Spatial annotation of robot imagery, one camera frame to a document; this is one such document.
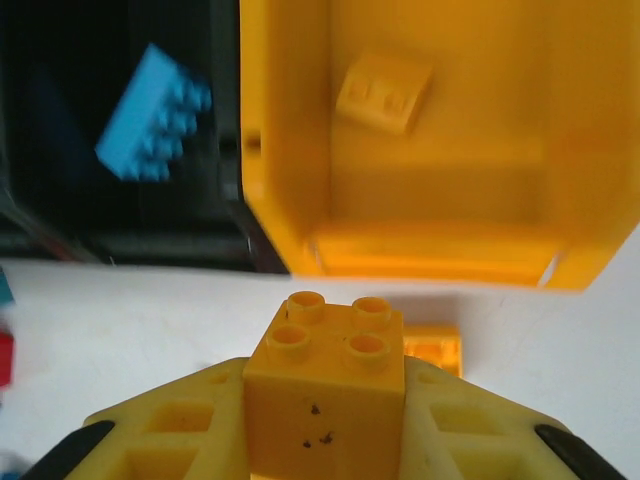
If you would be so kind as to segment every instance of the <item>yellow duplo brick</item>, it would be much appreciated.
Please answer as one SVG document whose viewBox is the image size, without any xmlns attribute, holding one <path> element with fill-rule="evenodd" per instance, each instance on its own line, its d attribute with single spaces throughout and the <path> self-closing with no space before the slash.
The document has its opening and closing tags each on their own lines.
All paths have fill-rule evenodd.
<svg viewBox="0 0 640 480">
<path fill-rule="evenodd" d="M 381 298 L 283 303 L 244 370 L 253 474 L 280 480 L 396 478 L 402 315 Z"/>
</svg>

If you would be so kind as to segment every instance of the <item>square hole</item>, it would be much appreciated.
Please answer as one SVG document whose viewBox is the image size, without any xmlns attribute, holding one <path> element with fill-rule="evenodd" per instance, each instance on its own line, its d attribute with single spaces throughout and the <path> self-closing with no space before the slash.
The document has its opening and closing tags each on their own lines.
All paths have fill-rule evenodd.
<svg viewBox="0 0 640 480">
<path fill-rule="evenodd" d="M 116 465 L 108 480 L 182 480 L 189 473 L 197 450 L 135 448 Z"/>
<path fill-rule="evenodd" d="M 452 456 L 464 480 L 542 480 L 516 452 L 482 448 L 453 451 Z"/>
<path fill-rule="evenodd" d="M 177 401 L 162 405 L 151 418 L 147 432 L 206 432 L 213 417 L 208 402 Z"/>
<path fill-rule="evenodd" d="M 494 422 L 477 407 L 435 404 L 431 414 L 441 432 L 497 435 Z"/>
</svg>

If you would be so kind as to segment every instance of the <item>blue toy block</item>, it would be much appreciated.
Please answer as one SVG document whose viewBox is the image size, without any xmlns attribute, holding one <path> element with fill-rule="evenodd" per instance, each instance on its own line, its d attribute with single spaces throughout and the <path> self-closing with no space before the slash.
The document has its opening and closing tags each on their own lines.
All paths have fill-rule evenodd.
<svg viewBox="0 0 640 480">
<path fill-rule="evenodd" d="M 96 145 L 100 161 L 121 180 L 169 179 L 182 138 L 211 108 L 211 90 L 150 44 Z"/>
</svg>

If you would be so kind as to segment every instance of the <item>small yellow tile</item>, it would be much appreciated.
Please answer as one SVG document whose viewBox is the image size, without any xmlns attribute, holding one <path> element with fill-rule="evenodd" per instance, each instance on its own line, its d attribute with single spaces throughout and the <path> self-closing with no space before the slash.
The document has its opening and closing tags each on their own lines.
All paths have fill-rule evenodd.
<svg viewBox="0 0 640 480">
<path fill-rule="evenodd" d="M 336 110 L 394 134 L 408 133 L 418 116 L 432 67 L 365 53 L 347 72 Z"/>
<path fill-rule="evenodd" d="M 404 352 L 462 377 L 462 340 L 457 327 L 448 325 L 407 325 Z"/>
</svg>

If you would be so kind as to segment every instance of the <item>black plastic piece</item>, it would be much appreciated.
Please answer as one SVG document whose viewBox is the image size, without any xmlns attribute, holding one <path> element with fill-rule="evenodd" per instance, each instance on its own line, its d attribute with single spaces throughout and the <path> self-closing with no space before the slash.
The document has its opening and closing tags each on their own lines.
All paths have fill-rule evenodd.
<svg viewBox="0 0 640 480">
<path fill-rule="evenodd" d="M 237 0 L 0 0 L 0 256 L 287 273 L 242 193 L 239 22 Z M 121 182 L 93 145 L 149 43 L 214 109 L 171 182 Z"/>
<path fill-rule="evenodd" d="M 535 431 L 580 480 L 626 480 L 581 438 L 551 425 L 537 425 Z"/>
<path fill-rule="evenodd" d="M 64 480 L 113 427 L 115 422 L 104 420 L 67 435 L 22 475 L 21 480 Z"/>
</svg>

